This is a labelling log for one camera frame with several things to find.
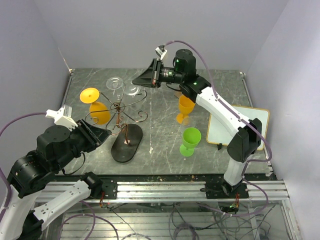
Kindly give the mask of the orange plastic wine glass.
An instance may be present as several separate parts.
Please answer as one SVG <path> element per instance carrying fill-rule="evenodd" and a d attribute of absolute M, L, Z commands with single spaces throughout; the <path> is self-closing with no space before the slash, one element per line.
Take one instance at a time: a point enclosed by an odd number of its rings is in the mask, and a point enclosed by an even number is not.
<path fill-rule="evenodd" d="M 176 116 L 176 121 L 181 124 L 182 121 L 189 116 L 195 107 L 195 103 L 188 97 L 181 95 L 178 100 L 179 113 Z"/>

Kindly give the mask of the clear wine glass front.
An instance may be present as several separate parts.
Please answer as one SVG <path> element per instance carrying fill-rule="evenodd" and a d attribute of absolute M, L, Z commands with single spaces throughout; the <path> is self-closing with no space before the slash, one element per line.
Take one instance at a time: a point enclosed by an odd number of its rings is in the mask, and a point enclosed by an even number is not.
<path fill-rule="evenodd" d="M 196 127 L 196 122 L 194 121 L 193 118 L 187 116 L 185 117 L 182 122 L 181 122 L 181 127 L 183 129 L 187 129 L 187 128 L 195 128 Z"/>

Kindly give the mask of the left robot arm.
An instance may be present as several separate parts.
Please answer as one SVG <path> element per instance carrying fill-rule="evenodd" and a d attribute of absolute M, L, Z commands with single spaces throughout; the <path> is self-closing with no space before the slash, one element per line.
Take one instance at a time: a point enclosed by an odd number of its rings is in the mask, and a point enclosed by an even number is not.
<path fill-rule="evenodd" d="M 96 199 L 106 192 L 106 184 L 93 172 L 85 173 L 59 196 L 32 208 L 46 185 L 73 159 L 94 151 L 111 135 L 111 131 L 90 125 L 83 119 L 70 130 L 62 125 L 47 128 L 36 139 L 37 148 L 18 159 L 7 181 L 9 203 L 0 212 L 2 240 L 36 240 L 63 212 L 78 202 Z"/>

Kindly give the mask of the green plastic wine glass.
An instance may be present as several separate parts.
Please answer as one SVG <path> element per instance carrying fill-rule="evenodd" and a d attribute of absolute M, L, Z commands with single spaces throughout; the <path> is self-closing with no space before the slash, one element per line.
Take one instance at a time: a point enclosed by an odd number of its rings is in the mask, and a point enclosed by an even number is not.
<path fill-rule="evenodd" d="M 186 128 L 182 134 L 182 145 L 179 147 L 180 153 L 184 157 L 190 157 L 194 154 L 195 147 L 201 141 L 202 134 L 195 127 Z"/>

